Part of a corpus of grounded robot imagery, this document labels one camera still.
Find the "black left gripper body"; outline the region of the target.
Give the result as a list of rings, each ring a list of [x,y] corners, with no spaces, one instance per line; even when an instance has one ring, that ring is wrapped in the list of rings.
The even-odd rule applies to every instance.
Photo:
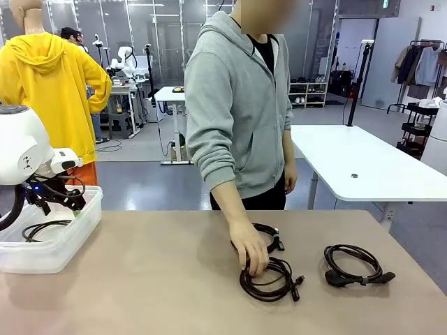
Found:
[[[82,188],[67,189],[66,182],[70,179],[78,180]],[[68,208],[67,199],[83,196],[86,191],[86,186],[80,179],[68,174],[57,174],[54,177],[34,174],[25,183],[27,184],[24,190],[25,199],[38,208],[42,201],[46,201],[48,205],[56,203]]]

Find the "person's right forearm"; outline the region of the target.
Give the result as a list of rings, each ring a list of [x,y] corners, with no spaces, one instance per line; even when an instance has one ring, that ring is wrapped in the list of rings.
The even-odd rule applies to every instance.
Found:
[[[214,187],[211,193],[230,228],[241,228],[250,224],[234,181],[227,181]]]

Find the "person's right hand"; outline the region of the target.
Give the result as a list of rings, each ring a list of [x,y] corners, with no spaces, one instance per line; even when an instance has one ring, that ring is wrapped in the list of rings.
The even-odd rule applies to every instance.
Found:
[[[230,240],[237,250],[240,267],[251,276],[261,275],[268,263],[269,256],[264,240],[250,222],[231,222]]]

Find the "person's left hand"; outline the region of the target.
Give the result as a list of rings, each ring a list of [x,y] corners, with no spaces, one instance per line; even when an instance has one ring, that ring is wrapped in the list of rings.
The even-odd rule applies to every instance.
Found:
[[[294,189],[298,180],[298,171],[295,165],[286,165],[284,168],[285,177],[285,194],[290,194]]]

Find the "gray step stool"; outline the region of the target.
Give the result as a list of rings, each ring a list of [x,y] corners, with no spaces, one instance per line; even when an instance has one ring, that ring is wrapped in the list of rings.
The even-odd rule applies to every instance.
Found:
[[[131,139],[133,132],[130,112],[110,113],[108,115],[108,130],[111,139]]]

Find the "yellow hoodie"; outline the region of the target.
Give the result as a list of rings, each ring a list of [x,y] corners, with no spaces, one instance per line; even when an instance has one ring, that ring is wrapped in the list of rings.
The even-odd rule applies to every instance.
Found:
[[[26,105],[41,119],[54,148],[96,160],[91,115],[108,102],[112,82],[85,51],[44,32],[16,36],[0,49],[0,101]]]

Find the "gray background workbench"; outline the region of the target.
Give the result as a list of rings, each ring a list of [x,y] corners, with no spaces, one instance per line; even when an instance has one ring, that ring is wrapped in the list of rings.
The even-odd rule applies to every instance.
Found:
[[[139,134],[142,120],[138,104],[137,87],[134,84],[112,85],[108,103],[102,113],[100,113],[101,129],[107,130],[109,136],[108,115],[110,113],[130,112],[133,132],[135,136]]]

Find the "white standing desk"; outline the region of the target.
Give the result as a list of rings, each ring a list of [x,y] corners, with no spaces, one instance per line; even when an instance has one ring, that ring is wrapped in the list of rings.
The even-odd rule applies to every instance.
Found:
[[[179,120],[183,121],[183,125],[186,125],[186,107],[185,107],[185,95],[183,92],[175,93],[175,89],[180,87],[162,87],[157,93],[154,94],[153,100],[156,102],[167,103],[171,106],[173,111],[173,130],[175,141],[175,160],[173,161],[161,161],[162,166],[169,165],[193,165],[193,162],[189,159],[188,154],[185,157],[182,156],[182,148],[180,146],[180,133],[181,127]]]

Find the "black tripod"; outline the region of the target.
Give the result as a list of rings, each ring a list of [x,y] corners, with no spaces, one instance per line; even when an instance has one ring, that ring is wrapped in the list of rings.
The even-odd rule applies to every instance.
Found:
[[[152,104],[152,107],[156,108],[156,99],[154,97],[155,90],[154,90],[153,75],[152,75],[150,47],[151,47],[151,45],[149,43],[145,45],[145,54],[147,57],[147,69],[148,69],[148,74],[149,74],[149,85],[150,85],[150,89],[151,89],[151,96],[150,96],[151,104]]]

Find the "beige mannequin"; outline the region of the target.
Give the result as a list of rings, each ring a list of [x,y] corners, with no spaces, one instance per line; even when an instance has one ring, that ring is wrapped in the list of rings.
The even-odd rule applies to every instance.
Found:
[[[28,34],[41,34],[43,0],[9,0],[8,6],[17,25]]]

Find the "black trousers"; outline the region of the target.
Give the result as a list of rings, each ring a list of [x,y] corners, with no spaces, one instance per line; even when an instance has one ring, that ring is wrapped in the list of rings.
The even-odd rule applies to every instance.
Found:
[[[287,194],[285,194],[284,187],[285,177],[283,171],[279,181],[271,189],[261,193],[260,195],[255,195],[249,198],[241,198],[245,210],[284,210],[287,196]],[[213,209],[220,209],[211,192],[210,200]]]

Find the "white table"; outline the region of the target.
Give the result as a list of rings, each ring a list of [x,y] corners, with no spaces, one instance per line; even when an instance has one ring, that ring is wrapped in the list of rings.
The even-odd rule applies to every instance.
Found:
[[[401,203],[447,202],[447,176],[358,126],[293,125],[291,137],[313,171],[309,210],[318,181],[338,200],[384,203],[386,230]]]

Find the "black luggage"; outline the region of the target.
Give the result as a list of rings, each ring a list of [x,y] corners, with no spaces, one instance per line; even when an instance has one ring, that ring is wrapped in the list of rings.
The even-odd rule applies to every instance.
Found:
[[[353,70],[334,70],[330,73],[328,92],[345,98],[353,98],[356,82]]]

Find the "dark navy jacket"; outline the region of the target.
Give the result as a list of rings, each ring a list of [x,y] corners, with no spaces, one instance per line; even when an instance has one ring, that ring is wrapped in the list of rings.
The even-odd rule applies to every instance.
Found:
[[[415,84],[416,66],[422,54],[422,47],[411,45],[400,63],[397,82],[399,84]]]

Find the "light gray shirt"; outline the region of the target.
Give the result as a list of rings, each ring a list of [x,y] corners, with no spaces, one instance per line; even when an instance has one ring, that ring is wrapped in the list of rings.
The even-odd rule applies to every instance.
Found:
[[[415,83],[417,85],[434,86],[439,71],[438,58],[440,51],[441,49],[434,50],[432,47],[423,49],[415,71]]]

